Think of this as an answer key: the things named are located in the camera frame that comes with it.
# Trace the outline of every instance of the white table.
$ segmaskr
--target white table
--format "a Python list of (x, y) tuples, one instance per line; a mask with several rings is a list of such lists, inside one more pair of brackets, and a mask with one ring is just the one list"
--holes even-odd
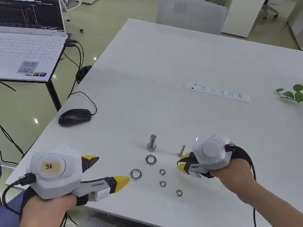
[[(142, 170), (141, 180), (89, 208), (164, 227), (251, 227), (252, 209), (218, 179), (176, 167), (182, 144), (189, 151), (197, 135), (217, 133), (247, 150), (262, 185), (302, 211), (303, 105), (273, 92), (302, 82), (302, 62), (299, 51), (130, 19), (77, 88), (98, 113), (89, 123), (60, 127), (68, 109), (93, 111), (87, 99), (71, 96), (6, 183), (24, 174), (34, 153), (67, 143), (101, 157), (83, 180)], [(250, 103), (185, 90), (188, 80), (246, 93)], [(158, 161), (147, 166), (153, 133)], [(259, 215), (257, 222), (269, 226)]]

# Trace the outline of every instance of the laptop keyboard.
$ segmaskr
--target laptop keyboard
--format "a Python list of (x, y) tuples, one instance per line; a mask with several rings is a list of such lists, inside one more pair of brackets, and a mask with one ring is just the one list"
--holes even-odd
[(45, 58), (58, 57), (62, 42), (0, 38), (0, 56)]

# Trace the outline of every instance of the table leg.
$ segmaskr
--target table leg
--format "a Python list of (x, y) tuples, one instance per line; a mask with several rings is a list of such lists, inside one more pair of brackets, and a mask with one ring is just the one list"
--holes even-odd
[(59, 97), (57, 95), (57, 92), (55, 90), (55, 87), (53, 86), (53, 82), (52, 80), (50, 80), (47, 84), (46, 84), (47, 90), (52, 98), (53, 104), (56, 107), (56, 110), (59, 111), (61, 109), (61, 103), (59, 100)]

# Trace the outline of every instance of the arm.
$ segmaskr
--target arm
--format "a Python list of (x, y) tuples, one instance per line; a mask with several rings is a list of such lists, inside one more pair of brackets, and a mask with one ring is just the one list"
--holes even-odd
[(303, 226), (303, 214), (258, 184), (245, 160), (233, 159), (226, 168), (212, 171), (211, 175), (218, 177), (226, 188), (255, 208), (273, 227)]
[(76, 206), (74, 195), (65, 195), (52, 200), (42, 200), (39, 196), (31, 198), (23, 208), (20, 227), (58, 227), (65, 212)]

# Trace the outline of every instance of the computer mouse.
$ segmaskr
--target computer mouse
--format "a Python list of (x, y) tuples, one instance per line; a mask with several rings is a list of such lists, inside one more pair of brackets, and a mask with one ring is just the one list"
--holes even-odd
[(63, 127), (74, 126), (89, 122), (91, 120), (91, 112), (88, 109), (71, 109), (59, 117), (58, 123)]

